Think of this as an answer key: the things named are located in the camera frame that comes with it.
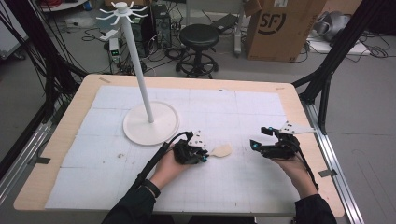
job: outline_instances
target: black stool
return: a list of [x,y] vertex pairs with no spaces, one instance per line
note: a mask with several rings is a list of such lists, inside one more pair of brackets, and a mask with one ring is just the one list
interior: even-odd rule
[[[209,75],[209,77],[212,78],[210,73],[219,71],[219,65],[212,57],[203,54],[202,51],[208,49],[215,51],[213,46],[219,42],[219,33],[216,28],[210,25],[192,24],[180,31],[179,38],[181,43],[186,46],[187,51],[193,49],[195,53],[183,54],[180,62],[176,65],[176,71],[179,72],[182,70],[187,74],[187,77]],[[193,55],[195,55],[193,62],[186,60]],[[209,59],[209,61],[202,62],[203,57]]]

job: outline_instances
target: sf logo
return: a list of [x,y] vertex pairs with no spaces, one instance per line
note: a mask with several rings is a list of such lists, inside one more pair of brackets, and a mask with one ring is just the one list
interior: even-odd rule
[[282,28],[285,23],[286,14],[268,14],[262,15],[262,23],[260,24],[259,34],[262,35],[273,35]]

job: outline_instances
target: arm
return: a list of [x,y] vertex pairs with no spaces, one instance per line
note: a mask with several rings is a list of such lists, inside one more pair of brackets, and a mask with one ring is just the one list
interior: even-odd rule
[[336,223],[332,210],[318,194],[305,166],[297,157],[273,161],[285,171],[300,195],[300,201],[295,203],[297,223]]
[[[161,190],[189,167],[189,165],[178,164],[175,161],[173,150],[170,150],[157,163],[150,181]],[[149,223],[155,202],[154,192],[149,188],[142,186],[139,189],[129,189],[110,210],[102,223]]]

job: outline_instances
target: gray floor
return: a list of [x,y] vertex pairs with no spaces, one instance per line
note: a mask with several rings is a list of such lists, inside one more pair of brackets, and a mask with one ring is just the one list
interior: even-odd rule
[[[64,33],[66,46],[86,70],[94,73],[106,69],[108,62],[103,44],[84,42],[81,40],[84,35],[83,30]],[[396,37],[384,38],[391,46],[389,55],[396,55]],[[379,37],[368,43],[386,47]],[[290,83],[315,71],[325,58],[325,55],[313,52],[308,53],[308,59],[302,63],[248,61],[245,52],[235,58],[233,39],[229,35],[221,36],[216,50],[216,53],[210,53],[220,66],[220,70],[213,74],[214,79]],[[304,58],[305,55],[301,55],[298,61]],[[168,60],[145,62],[148,67],[153,67]],[[183,78],[184,75],[175,72],[175,65],[170,62],[145,75]],[[393,173],[396,170],[393,153],[396,119],[392,117],[396,109],[395,68],[396,58],[366,56],[357,63],[344,60],[332,79],[327,131],[365,223],[393,223],[396,219],[396,175]],[[0,159],[43,102],[43,91],[29,60],[10,59],[0,64]],[[28,166],[1,205],[0,223],[100,223],[103,219],[104,212],[44,213],[13,209],[13,201],[31,169]],[[338,223],[348,223],[346,217],[337,220]],[[258,219],[259,223],[289,221],[289,218],[276,217]]]

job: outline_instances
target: hand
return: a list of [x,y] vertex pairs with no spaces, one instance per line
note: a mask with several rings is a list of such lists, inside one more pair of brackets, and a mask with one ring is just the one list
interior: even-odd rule
[[296,156],[288,160],[273,159],[272,161],[285,171],[286,175],[291,179],[291,183],[297,189],[300,198],[306,198],[318,193],[303,162]]
[[157,163],[154,175],[150,181],[161,190],[165,185],[175,179],[183,171],[187,170],[190,165],[182,165],[175,161],[174,151],[168,151],[163,158]]

